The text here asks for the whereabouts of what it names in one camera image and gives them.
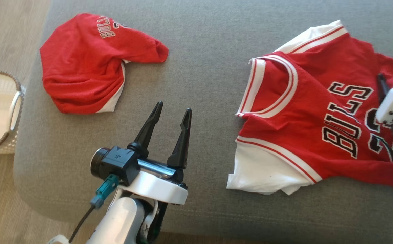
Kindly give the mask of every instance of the basket handle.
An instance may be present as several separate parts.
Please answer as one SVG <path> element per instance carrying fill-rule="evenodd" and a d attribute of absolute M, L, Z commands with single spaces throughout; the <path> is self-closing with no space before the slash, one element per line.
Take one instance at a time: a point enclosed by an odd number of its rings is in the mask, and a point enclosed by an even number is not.
<path fill-rule="evenodd" d="M 8 131 L 12 131 L 14 129 L 14 126 L 12 127 L 11 125 L 13 125 L 13 119 L 17 120 L 17 117 L 18 117 L 18 116 L 16 116 L 14 118 L 13 114 L 14 114 L 14 110 L 16 108 L 17 101 L 21 98 L 20 95 L 21 95 L 20 91 L 17 91 L 14 94 L 13 100 L 12 100 L 11 105 L 9 107 L 9 116 L 8 116 L 8 121 L 7 121 Z"/>

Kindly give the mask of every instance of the wooden floor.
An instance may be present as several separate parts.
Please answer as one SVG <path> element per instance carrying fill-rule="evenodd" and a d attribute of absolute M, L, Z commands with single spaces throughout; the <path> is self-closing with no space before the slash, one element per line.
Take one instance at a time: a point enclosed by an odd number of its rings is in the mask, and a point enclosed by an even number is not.
<path fill-rule="evenodd" d="M 50 0 L 0 0 L 0 70 L 27 85 Z M 0 155 L 0 244 L 45 244 L 75 224 L 45 218 L 26 205 L 13 184 L 13 155 Z M 94 226 L 84 225 L 74 243 L 82 244 Z M 162 233 L 158 244 L 256 244 L 217 237 Z"/>

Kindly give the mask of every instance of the basketball jersey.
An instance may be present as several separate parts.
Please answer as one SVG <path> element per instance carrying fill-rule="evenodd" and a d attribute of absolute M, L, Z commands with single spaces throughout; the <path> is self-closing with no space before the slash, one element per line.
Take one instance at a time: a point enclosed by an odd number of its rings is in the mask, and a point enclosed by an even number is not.
<path fill-rule="evenodd" d="M 393 186 L 392 131 L 375 117 L 393 59 L 336 21 L 250 63 L 228 189 L 291 194 L 331 176 Z"/>

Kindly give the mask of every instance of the gray fabric surface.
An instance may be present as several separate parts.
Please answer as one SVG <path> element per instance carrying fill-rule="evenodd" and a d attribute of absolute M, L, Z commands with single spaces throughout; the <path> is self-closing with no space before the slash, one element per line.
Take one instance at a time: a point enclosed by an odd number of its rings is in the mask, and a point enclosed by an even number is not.
<path fill-rule="evenodd" d="M 184 110 L 193 109 L 185 171 L 189 197 L 184 206 L 170 207 L 164 231 L 273 243 L 393 242 L 392 187 L 333 178 L 292 196 L 225 188 L 242 125 L 234 114 L 249 59 L 338 19 L 352 36 L 393 57 L 393 1 L 53 0 L 43 42 L 80 12 L 107 15 L 144 31 L 168 46 L 170 55 L 164 64 L 127 64 L 116 111 L 84 116 L 58 112 L 43 89 L 37 57 L 14 160 L 15 184 L 35 210 L 78 221 L 101 183 L 90 174 L 92 154 L 100 147 L 126 146 L 162 100 L 152 159 L 167 159 Z"/>

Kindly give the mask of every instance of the black cable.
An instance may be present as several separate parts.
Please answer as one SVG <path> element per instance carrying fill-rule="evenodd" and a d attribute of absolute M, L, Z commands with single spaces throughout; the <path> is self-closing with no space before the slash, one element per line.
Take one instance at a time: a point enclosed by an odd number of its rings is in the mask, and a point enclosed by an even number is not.
<path fill-rule="evenodd" d="M 79 228 L 82 226 L 83 222 L 85 221 L 85 219 L 88 218 L 88 215 L 95 209 L 95 206 L 91 206 L 90 209 L 88 210 L 87 213 L 85 213 L 85 215 L 82 217 L 82 219 L 79 221 L 79 224 L 76 226 L 76 229 L 74 229 L 73 234 L 71 235 L 70 239 L 68 240 L 68 243 L 71 243 L 74 239 L 74 237 L 76 236 L 76 234 L 79 231 Z"/>

